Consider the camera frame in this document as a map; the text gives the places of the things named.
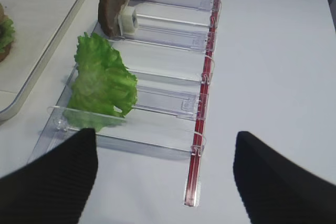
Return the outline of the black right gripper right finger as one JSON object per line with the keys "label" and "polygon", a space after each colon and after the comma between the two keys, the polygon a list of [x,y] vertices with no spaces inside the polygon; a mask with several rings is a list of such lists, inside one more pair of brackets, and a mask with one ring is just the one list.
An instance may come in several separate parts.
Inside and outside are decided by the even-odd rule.
{"label": "black right gripper right finger", "polygon": [[251,223],[335,223],[335,185],[248,131],[237,133],[233,175]]}

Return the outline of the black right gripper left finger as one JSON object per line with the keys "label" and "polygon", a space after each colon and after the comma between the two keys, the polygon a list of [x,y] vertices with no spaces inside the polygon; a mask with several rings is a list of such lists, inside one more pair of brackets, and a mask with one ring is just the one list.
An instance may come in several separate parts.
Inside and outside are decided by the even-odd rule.
{"label": "black right gripper left finger", "polygon": [[82,129],[1,178],[1,223],[78,223],[97,172],[96,132]]}

